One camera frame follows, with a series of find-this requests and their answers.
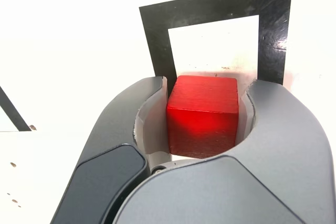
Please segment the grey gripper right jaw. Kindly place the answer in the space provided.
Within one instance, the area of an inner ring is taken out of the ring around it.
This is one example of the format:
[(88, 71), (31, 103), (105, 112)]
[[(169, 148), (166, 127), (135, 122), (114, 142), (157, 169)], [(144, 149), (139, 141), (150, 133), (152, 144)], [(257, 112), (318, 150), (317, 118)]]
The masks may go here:
[(142, 182), (115, 223), (335, 223), (333, 158), (316, 117), (282, 85), (247, 89), (253, 128), (236, 147)]

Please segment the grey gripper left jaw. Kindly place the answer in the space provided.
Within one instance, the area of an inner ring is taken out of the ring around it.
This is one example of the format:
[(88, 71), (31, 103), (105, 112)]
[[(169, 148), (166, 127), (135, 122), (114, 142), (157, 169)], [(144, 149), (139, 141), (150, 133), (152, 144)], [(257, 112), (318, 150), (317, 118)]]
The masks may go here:
[(52, 223), (111, 223), (126, 197), (169, 162), (167, 79), (144, 78), (101, 112)]

